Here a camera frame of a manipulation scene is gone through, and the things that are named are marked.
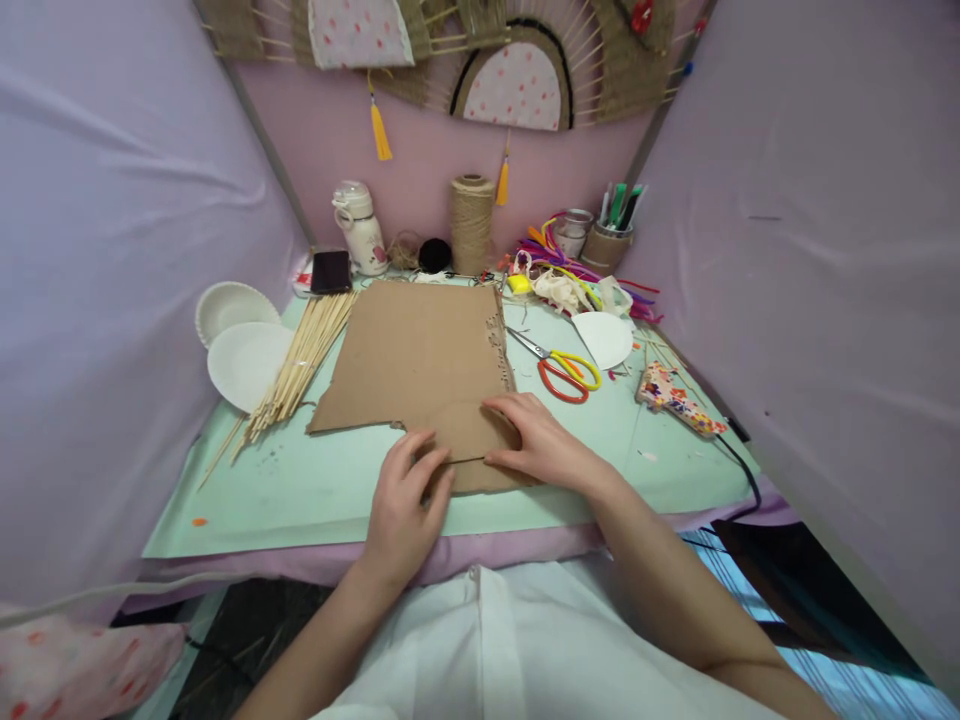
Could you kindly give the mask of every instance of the black yarn ball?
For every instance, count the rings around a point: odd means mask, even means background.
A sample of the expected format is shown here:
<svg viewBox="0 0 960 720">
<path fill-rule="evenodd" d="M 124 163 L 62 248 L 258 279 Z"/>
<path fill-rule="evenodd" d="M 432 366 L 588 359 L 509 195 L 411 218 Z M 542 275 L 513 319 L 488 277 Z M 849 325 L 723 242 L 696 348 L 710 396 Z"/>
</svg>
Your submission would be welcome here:
<svg viewBox="0 0 960 720">
<path fill-rule="evenodd" d="M 445 270 L 453 259 L 446 240 L 430 238 L 420 246 L 420 269 L 431 275 Z"/>
</svg>

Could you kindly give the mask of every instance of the white paper plate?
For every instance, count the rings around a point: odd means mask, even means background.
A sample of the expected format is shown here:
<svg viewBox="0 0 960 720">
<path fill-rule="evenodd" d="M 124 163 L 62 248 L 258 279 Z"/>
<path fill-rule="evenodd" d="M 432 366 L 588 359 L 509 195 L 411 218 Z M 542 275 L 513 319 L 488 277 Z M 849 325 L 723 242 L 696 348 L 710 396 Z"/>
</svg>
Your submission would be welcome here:
<svg viewBox="0 0 960 720">
<path fill-rule="evenodd" d="M 197 303 L 197 335 L 205 348 L 229 327 L 246 322 L 280 324 L 280 313 L 259 290 L 238 282 L 211 285 Z"/>
<path fill-rule="evenodd" d="M 210 346 L 207 372 L 227 401 L 252 413 L 276 380 L 292 342 L 293 330 L 283 325 L 234 325 Z"/>
<path fill-rule="evenodd" d="M 586 312 L 574 315 L 574 327 L 587 346 L 594 364 L 601 370 L 616 367 L 633 350 L 632 324 L 610 313 Z"/>
</svg>

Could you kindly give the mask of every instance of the orange scissors handle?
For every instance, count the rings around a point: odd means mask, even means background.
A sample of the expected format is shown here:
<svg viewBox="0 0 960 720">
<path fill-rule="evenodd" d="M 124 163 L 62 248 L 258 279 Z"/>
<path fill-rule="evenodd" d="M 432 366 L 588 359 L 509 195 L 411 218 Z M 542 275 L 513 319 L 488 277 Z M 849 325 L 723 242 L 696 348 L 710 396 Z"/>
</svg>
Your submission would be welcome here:
<svg viewBox="0 0 960 720">
<path fill-rule="evenodd" d="M 590 391 L 587 390 L 587 388 L 585 388 L 582 384 L 577 382 L 575 378 L 571 377 L 570 374 L 563 369 L 563 366 L 560 366 L 560 369 L 558 370 L 551 365 L 551 359 L 553 358 L 546 357 L 537 363 L 537 369 L 540 371 L 540 379 L 543 380 L 544 387 L 547 388 L 551 395 L 553 395 L 555 398 L 563 400 L 564 402 L 572 403 L 574 405 L 582 405 L 585 403 L 587 398 L 590 397 Z M 547 375 L 548 372 L 553 373 L 565 383 L 571 385 L 580 394 L 577 396 L 565 395 L 557 390 L 556 386 L 554 386 L 553 382 L 550 380 L 550 376 Z"/>
</svg>

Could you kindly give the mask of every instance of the woven wall decoration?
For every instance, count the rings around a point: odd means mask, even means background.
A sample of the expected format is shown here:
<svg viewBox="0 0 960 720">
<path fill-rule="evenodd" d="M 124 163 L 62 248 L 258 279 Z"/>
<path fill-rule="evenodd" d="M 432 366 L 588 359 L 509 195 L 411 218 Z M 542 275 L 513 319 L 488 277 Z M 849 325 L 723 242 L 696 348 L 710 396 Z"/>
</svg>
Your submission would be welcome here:
<svg viewBox="0 0 960 720">
<path fill-rule="evenodd" d="M 631 29 L 636 0 L 197 2 L 222 57 L 389 68 L 372 74 L 377 90 L 454 117 L 551 132 L 670 99 L 675 43 L 702 29 L 674 36 L 675 0 L 645 0 L 642 34 Z"/>
</svg>

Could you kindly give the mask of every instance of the yellow tassel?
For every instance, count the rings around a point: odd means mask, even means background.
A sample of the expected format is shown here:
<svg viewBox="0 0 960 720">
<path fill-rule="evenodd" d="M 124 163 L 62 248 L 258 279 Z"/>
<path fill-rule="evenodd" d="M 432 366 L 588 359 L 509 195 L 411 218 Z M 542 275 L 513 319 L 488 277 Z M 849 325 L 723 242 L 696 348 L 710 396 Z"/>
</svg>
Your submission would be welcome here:
<svg viewBox="0 0 960 720">
<path fill-rule="evenodd" d="M 507 149 L 503 154 L 503 166 L 500 168 L 500 182 L 497 183 L 497 205 L 507 204 L 507 186 L 510 183 L 510 130 L 507 130 Z"/>
<path fill-rule="evenodd" d="M 387 131 L 383 127 L 383 116 L 380 115 L 380 108 L 377 107 L 377 100 L 373 96 L 373 81 L 370 79 L 370 71 L 367 71 L 367 87 L 370 90 L 370 119 L 373 121 L 373 137 L 377 141 L 377 158 L 380 160 L 392 160 L 393 153 L 390 152 L 390 143 L 387 142 Z"/>
</svg>

